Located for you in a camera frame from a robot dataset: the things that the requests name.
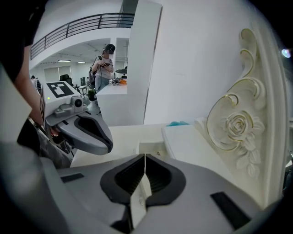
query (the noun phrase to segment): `person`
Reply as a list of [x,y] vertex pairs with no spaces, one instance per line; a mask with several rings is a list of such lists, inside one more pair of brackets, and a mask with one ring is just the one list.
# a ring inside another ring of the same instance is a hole
[[[19,10],[17,15],[20,18],[26,19],[26,21],[18,22],[20,34],[17,37],[2,38],[2,42],[6,46],[3,47],[0,53],[0,62],[7,75],[21,96],[32,108],[29,115],[30,118],[40,126],[43,125],[40,110],[41,96],[37,91],[37,79],[34,76],[29,79],[29,61],[31,45],[45,11],[46,3],[47,0],[20,3],[19,8],[17,8]],[[10,26],[6,27],[4,31],[11,35],[14,31],[12,28]],[[51,129],[51,132],[54,135],[59,134],[56,129]],[[22,146],[32,149],[40,157],[50,158],[56,168],[68,168],[71,165],[71,159],[38,132],[28,119],[22,127],[17,142]]]
[[95,89],[97,93],[106,87],[110,82],[111,73],[114,72],[113,62],[111,59],[113,57],[114,51],[114,45],[106,45],[102,56],[98,56],[94,65],[92,66],[92,72],[96,74]]

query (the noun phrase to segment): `ceiling light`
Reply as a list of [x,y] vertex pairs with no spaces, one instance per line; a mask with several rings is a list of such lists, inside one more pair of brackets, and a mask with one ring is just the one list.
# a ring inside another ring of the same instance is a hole
[[290,50],[288,50],[288,49],[283,49],[283,50],[282,50],[282,55],[285,56],[286,58],[291,57]]

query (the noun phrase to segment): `camera lens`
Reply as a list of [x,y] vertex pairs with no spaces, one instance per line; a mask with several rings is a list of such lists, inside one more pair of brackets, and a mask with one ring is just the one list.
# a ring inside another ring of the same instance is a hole
[[74,102],[74,105],[75,105],[76,107],[81,107],[81,106],[82,106],[82,100],[77,99],[77,100]]

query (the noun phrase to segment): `jeans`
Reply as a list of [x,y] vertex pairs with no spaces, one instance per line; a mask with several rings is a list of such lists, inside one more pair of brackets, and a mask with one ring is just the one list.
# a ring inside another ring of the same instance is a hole
[[95,78],[96,92],[98,93],[99,91],[101,91],[104,87],[106,87],[109,84],[109,82],[109,79],[97,75]]

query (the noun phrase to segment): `blue object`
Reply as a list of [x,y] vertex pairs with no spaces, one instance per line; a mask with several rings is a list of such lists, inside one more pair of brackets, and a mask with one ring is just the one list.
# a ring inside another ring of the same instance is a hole
[[189,123],[180,121],[180,122],[171,122],[170,124],[167,125],[167,127],[173,127],[173,126],[183,126],[183,125],[189,125]]

